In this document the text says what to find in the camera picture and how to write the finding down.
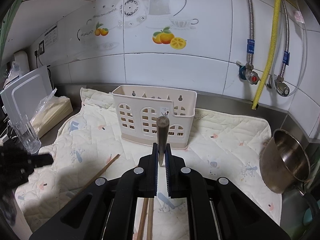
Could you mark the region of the grey gloved left hand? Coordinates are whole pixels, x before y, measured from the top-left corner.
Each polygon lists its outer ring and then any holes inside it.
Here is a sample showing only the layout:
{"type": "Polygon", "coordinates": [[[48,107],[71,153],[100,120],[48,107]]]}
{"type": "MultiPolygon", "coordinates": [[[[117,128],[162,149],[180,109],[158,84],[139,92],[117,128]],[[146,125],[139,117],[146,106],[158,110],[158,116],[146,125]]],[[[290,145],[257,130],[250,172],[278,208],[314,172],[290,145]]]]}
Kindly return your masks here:
{"type": "Polygon", "coordinates": [[[16,224],[17,209],[15,206],[15,197],[12,190],[1,194],[1,211],[4,218],[10,226],[16,224]]]}

